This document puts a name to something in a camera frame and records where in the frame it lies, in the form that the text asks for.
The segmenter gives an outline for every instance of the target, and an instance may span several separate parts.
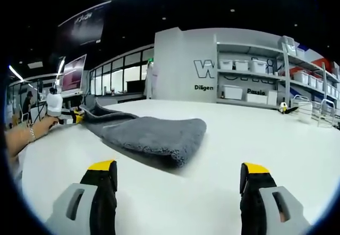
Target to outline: monitor screen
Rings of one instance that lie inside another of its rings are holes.
[[[108,3],[91,7],[58,26],[55,51],[59,56],[67,56],[79,46],[100,42]]]
[[[145,80],[127,82],[127,93],[143,93],[145,89]]]
[[[62,91],[80,89],[85,60],[86,54],[65,65]]]

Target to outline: white storage box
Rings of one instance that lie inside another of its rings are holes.
[[[235,67],[238,71],[248,71],[248,61],[235,61]]]
[[[248,93],[246,95],[246,101],[253,102],[253,103],[267,104],[268,97],[264,95],[256,95],[256,94]]]
[[[317,78],[317,89],[324,90],[324,81],[319,78]]]
[[[271,106],[277,106],[277,91],[270,90],[268,92],[267,104]]]
[[[332,95],[332,86],[329,83],[327,84],[327,95]]]
[[[314,77],[312,75],[309,75],[309,77],[308,77],[308,85],[310,85],[313,88],[316,88],[317,87],[317,79],[316,79],[316,77]]]
[[[305,85],[308,85],[308,77],[309,77],[309,75],[306,72],[304,72],[303,70],[298,71],[294,74],[294,80],[301,82]]]
[[[235,85],[223,85],[224,97],[231,99],[242,99],[243,88]]]
[[[282,36],[278,41],[278,48],[282,50],[282,43],[287,48],[289,55],[296,56],[296,48],[294,38],[288,36]]]
[[[330,93],[328,93],[328,94],[330,94],[332,97],[335,97],[336,96],[336,89],[335,89],[335,87],[333,87],[333,86],[331,86],[330,87]]]
[[[222,70],[233,70],[233,60],[220,60],[219,68]]]
[[[296,55],[298,58],[304,60],[304,50],[300,48],[296,48]]]
[[[253,60],[249,62],[249,69],[251,72],[254,72],[254,73],[265,74],[266,67],[267,67],[267,62],[264,62],[264,61]]]

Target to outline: ceiling light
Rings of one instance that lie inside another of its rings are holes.
[[[33,63],[27,64],[27,66],[28,66],[30,69],[42,68],[42,67],[43,67],[43,62],[42,62],[42,61],[33,62]]]
[[[62,72],[62,69],[63,69],[63,66],[64,66],[64,63],[65,63],[65,59],[66,57],[64,57],[59,65],[59,69],[58,69],[58,75],[60,75],[60,73]]]
[[[11,65],[8,66],[13,74],[15,74],[16,77],[18,77],[21,81],[23,81],[23,77],[19,75],[14,68],[12,68]]]

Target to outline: desk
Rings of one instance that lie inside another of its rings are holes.
[[[118,153],[82,125],[54,128],[28,147],[23,163],[23,193],[42,221],[91,164],[111,159],[118,166],[116,233],[124,235],[240,234],[242,162],[268,168],[276,183],[303,204],[312,223],[337,188],[335,129],[231,105],[140,100],[107,108],[163,119],[201,118],[207,133],[194,158],[171,174]],[[282,144],[287,137],[289,146]]]
[[[116,95],[96,96],[102,106],[145,99],[143,93],[125,93]]]

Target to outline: window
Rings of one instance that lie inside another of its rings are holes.
[[[124,90],[125,91],[128,90],[128,82],[140,80],[139,73],[140,73],[140,66],[134,66],[132,68],[128,68],[124,70]]]
[[[121,93],[123,91],[123,70],[120,69],[118,71],[112,72],[111,80],[111,90],[114,90],[115,93]]]
[[[145,80],[147,77],[147,70],[148,70],[148,65],[142,65],[142,80]]]
[[[95,78],[95,87],[96,87],[96,95],[101,95],[101,70],[103,67],[97,68],[96,70],[96,78]]]
[[[95,80],[91,79],[91,95],[95,94]]]
[[[13,92],[13,107],[16,113],[20,112],[20,84],[14,85],[14,92]]]
[[[111,80],[111,75],[110,74],[103,75],[103,93],[104,94],[107,94],[107,93],[111,92],[110,80]]]
[[[154,57],[154,49],[147,49],[143,51],[143,61],[147,61],[150,58]]]
[[[124,66],[129,66],[129,65],[134,64],[134,63],[139,63],[141,54],[142,53],[134,53],[134,54],[131,54],[129,56],[126,56]]]
[[[90,89],[91,89],[90,94],[91,95],[95,94],[95,79],[94,79],[94,76],[95,76],[95,72],[94,71],[90,72],[90,83],[91,83],[91,85],[90,85]]]
[[[123,66],[123,58],[120,58],[119,60],[116,60],[112,62],[112,69],[120,69]]]
[[[103,73],[107,73],[107,72],[110,72],[110,71],[111,71],[111,63],[104,65]]]

